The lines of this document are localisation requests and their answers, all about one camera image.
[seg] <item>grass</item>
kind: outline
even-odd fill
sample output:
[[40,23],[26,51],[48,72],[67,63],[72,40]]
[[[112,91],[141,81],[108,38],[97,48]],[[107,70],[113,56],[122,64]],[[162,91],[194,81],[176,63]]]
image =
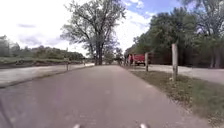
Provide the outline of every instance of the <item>grass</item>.
[[0,57],[0,69],[32,67],[32,66],[64,65],[67,63],[81,64],[82,62],[81,61],[66,61],[66,60],[58,60],[58,59]]
[[188,107],[213,126],[224,122],[224,85],[179,76],[176,83],[164,72],[133,71],[133,74],[164,91],[171,99]]

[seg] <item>distant tree line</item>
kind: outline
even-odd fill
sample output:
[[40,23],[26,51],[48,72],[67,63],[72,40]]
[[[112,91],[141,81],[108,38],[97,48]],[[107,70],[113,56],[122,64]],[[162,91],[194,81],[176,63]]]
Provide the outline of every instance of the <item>distant tree line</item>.
[[223,0],[181,0],[192,2],[193,11],[185,7],[170,13],[159,13],[150,29],[134,39],[135,44],[125,54],[150,52],[152,62],[171,64],[171,45],[178,46],[179,65],[195,67],[224,67],[224,2]]
[[20,48],[18,43],[13,43],[6,36],[0,36],[0,57],[39,58],[39,59],[64,59],[82,60],[84,56],[78,52],[67,52],[57,48],[39,46],[37,48]]

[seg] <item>red truck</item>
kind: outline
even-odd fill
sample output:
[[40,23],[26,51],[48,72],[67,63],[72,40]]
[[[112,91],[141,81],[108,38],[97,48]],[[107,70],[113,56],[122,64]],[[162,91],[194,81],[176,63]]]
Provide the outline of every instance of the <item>red truck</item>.
[[143,64],[145,66],[145,55],[144,54],[129,54],[128,61],[130,64],[135,62],[136,65]]

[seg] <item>fence post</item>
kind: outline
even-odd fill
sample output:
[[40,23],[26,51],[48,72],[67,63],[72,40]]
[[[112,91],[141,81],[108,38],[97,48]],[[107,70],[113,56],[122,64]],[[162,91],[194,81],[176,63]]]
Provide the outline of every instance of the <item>fence post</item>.
[[149,71],[149,53],[148,52],[145,53],[145,70],[146,72]]
[[173,81],[177,80],[178,74],[178,51],[177,51],[177,44],[172,44],[172,63],[173,63]]

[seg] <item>cloud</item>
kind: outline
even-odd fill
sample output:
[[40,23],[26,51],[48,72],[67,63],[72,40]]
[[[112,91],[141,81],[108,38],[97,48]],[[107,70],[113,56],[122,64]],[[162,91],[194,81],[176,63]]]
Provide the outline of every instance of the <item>cloud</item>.
[[17,26],[21,28],[35,28],[36,27],[35,25],[30,25],[30,24],[18,24]]
[[128,47],[134,44],[134,37],[140,36],[149,29],[149,23],[154,13],[147,13],[150,16],[144,17],[136,12],[126,10],[126,19],[119,22],[119,26],[115,28],[118,42],[125,51]]
[[42,42],[36,36],[24,36],[19,39],[21,42],[26,42],[29,46],[39,46],[42,45]]
[[[89,0],[75,1],[83,4]],[[70,18],[70,13],[64,8],[64,5],[69,2],[70,0],[1,0],[0,35],[7,35],[21,47],[44,45],[64,50],[69,47],[70,51],[85,54],[86,50],[82,45],[69,46],[68,41],[59,38],[61,27]],[[126,0],[126,6],[131,6],[133,3],[138,7],[144,6],[141,0]],[[146,16],[126,10],[126,19],[119,21],[120,25],[115,28],[115,31],[123,50],[133,44],[134,37],[148,30],[153,13],[148,12],[144,15]]]
[[130,0],[130,2],[137,4],[137,8],[143,8],[144,7],[144,3],[141,0]]

